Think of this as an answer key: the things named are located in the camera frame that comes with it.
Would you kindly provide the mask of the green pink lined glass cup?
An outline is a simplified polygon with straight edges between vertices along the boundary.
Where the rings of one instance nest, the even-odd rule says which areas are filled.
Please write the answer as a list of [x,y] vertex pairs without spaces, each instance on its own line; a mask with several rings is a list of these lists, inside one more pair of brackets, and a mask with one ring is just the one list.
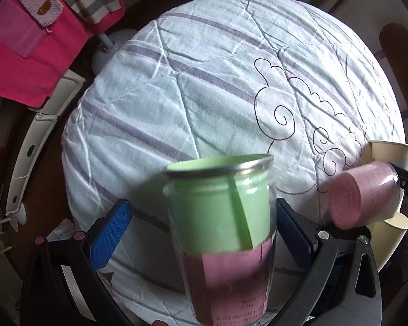
[[172,241],[201,325],[251,325],[267,309],[276,216],[268,154],[200,158],[168,165]]

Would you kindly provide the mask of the upright white paper cup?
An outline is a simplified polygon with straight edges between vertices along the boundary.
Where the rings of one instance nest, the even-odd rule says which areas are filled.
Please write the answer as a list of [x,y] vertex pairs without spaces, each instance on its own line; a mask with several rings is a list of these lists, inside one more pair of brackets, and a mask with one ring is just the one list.
[[385,140],[372,140],[364,145],[362,158],[367,162],[389,162],[408,170],[408,144]]

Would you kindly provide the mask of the lying white paper cup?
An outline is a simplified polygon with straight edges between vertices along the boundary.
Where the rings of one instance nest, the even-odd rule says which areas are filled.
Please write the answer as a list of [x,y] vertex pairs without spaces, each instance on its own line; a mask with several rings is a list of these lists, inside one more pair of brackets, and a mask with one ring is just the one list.
[[368,225],[372,237],[370,244],[377,270],[387,264],[408,231],[408,217],[397,211],[393,217]]

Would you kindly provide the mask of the magenta pink towel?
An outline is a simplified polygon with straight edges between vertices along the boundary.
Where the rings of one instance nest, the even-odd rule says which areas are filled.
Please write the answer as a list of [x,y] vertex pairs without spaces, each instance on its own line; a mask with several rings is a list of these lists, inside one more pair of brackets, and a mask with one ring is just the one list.
[[[18,0],[12,1],[25,10]],[[0,97],[32,108],[41,107],[90,36],[105,32],[125,12],[123,0],[119,0],[120,10],[109,13],[98,24],[91,24],[64,0],[59,1],[63,4],[62,14],[49,28],[42,27],[47,35],[31,57],[22,58],[0,44]]]

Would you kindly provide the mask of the striped quilted table cover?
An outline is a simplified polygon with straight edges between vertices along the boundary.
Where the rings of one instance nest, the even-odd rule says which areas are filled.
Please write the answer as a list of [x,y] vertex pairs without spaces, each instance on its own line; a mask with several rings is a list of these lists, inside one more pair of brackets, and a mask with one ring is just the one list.
[[272,198],[330,220],[327,186],[373,140],[405,141],[387,76],[343,22],[296,0],[194,0],[151,21],[85,91],[62,134],[67,201],[88,230],[132,221],[101,278],[128,316],[195,325],[170,239],[163,169],[268,153]]

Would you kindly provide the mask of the white stand base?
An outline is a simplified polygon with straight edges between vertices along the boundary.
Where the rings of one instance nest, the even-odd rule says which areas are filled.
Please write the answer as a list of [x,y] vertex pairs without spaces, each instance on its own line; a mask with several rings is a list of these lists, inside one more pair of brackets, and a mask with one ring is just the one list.
[[92,72],[98,75],[113,55],[128,42],[128,40],[132,39],[137,32],[138,31],[134,29],[123,29],[109,35],[105,32],[98,33],[96,36],[100,40],[100,43],[91,60]]

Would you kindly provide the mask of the light pink cloth strip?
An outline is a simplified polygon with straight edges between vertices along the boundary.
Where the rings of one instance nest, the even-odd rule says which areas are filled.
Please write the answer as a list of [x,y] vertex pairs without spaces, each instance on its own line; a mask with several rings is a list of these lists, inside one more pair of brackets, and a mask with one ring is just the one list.
[[0,2],[0,44],[28,59],[47,32],[12,0]]

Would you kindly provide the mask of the white plastic frame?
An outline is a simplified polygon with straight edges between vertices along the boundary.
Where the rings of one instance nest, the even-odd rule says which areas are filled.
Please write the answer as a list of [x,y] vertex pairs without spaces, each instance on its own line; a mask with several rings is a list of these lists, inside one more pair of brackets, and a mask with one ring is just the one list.
[[23,196],[37,158],[58,119],[80,92],[84,82],[85,78],[68,70],[60,78],[43,107],[29,109],[29,124],[23,131],[21,145],[17,147],[15,163],[11,164],[11,176],[4,200],[6,221],[14,231],[18,231],[19,226],[27,221]]

